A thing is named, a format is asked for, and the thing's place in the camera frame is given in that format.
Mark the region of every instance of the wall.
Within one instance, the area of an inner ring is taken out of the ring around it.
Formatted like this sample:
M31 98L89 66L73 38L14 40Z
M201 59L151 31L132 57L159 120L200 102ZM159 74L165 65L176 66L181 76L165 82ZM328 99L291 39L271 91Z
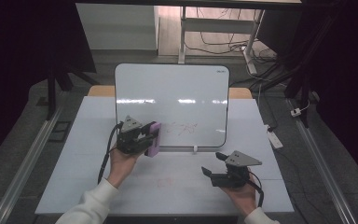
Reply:
M90 49L158 48L158 7L76 4Z

